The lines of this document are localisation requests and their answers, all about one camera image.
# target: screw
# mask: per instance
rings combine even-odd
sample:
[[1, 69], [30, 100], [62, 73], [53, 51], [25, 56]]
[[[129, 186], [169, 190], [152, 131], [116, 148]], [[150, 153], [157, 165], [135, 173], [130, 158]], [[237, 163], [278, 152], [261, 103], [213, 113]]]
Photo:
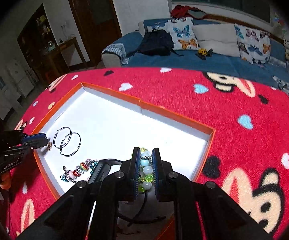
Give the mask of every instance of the screw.
[[172, 179], [175, 179], [178, 177], [178, 173], [175, 171], [171, 171], [171, 172], [169, 172], [168, 176]]
[[118, 179], [121, 179], [124, 176], [124, 172], [123, 171], [117, 171], [114, 173], [115, 177]]
[[206, 184], [207, 188], [215, 188], [216, 184], [213, 181], [207, 181]]
[[77, 187], [83, 188], [86, 186], [86, 181], [85, 180], [80, 180], [76, 183]]

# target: black backpack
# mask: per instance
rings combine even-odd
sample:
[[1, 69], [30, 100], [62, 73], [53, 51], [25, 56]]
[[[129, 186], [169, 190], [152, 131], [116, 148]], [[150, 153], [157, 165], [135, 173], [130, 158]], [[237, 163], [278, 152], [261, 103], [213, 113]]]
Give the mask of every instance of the black backpack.
[[170, 33], [165, 30], [153, 30], [144, 35], [137, 52], [150, 56], [168, 56], [170, 52], [174, 52], [173, 46]]

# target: white pillow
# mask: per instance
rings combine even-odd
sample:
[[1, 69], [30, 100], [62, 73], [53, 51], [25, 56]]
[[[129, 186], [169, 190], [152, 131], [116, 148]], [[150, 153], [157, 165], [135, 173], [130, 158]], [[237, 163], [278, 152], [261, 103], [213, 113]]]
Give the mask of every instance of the white pillow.
[[158, 26], [156, 30], [165, 30], [170, 33], [172, 41], [175, 44], [173, 49], [191, 49], [198, 50], [198, 41], [192, 31], [194, 26], [192, 17], [174, 18], [166, 22], [163, 27]]
[[270, 58], [270, 33], [235, 24], [242, 60], [264, 64]]
[[240, 57], [234, 24], [199, 24], [192, 29], [201, 48], [213, 49], [214, 53], [226, 56]]

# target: red cloth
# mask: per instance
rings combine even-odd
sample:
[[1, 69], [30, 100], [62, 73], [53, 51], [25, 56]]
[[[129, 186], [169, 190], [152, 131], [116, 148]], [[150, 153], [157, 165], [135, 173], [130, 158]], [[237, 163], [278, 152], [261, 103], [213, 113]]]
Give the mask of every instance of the red cloth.
[[[123, 93], [215, 128], [209, 157], [197, 181], [215, 181], [265, 230], [275, 238], [281, 234], [289, 223], [286, 94], [255, 82], [193, 70], [111, 70], [113, 73], [108, 69], [70, 73], [53, 82], [23, 115], [23, 122], [27, 122], [24, 132], [31, 134], [54, 103], [80, 82], [113, 90], [129, 83], [132, 87]], [[33, 157], [12, 172], [11, 192], [14, 238], [55, 200]]]
[[190, 14], [188, 12], [188, 10], [192, 10], [192, 11], [198, 11], [198, 12], [204, 12], [202, 10], [200, 10], [199, 8], [196, 7], [190, 7], [190, 6], [183, 6], [183, 5], [177, 5], [172, 11], [171, 11], [171, 16], [173, 18], [181, 18], [181, 17], [192, 17], [194, 19], [200, 20], [203, 19], [203, 17], [201, 18], [197, 18], [195, 16], [193, 16], [192, 14]]

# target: wooden table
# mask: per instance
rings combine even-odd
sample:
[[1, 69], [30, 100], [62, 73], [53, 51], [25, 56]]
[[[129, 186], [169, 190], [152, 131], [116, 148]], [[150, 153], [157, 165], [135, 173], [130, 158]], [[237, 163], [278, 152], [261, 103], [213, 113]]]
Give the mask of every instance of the wooden table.
[[55, 49], [53, 49], [52, 51], [50, 51], [48, 54], [46, 54], [45, 58], [47, 59], [47, 61], [50, 63], [50, 66], [52, 67], [52, 69], [54, 70], [55, 74], [59, 77], [65, 73], [68, 73], [70, 71], [70, 68], [68, 67], [67, 65], [67, 68], [68, 68], [68, 71], [64, 71], [62, 68], [58, 68], [57, 67], [57, 64], [54, 63], [54, 57], [59, 55], [59, 53], [61, 53], [61, 51], [65, 50], [66, 48], [70, 47], [74, 45], [81, 60], [82, 60], [82, 63], [84, 65], [85, 68], [87, 68], [87, 64], [86, 64], [86, 61], [83, 57], [83, 54], [81, 52], [81, 49], [79, 47], [79, 44], [77, 42], [77, 38], [74, 37], [70, 40], [67, 40], [61, 44], [59, 44], [58, 46], [56, 46]]

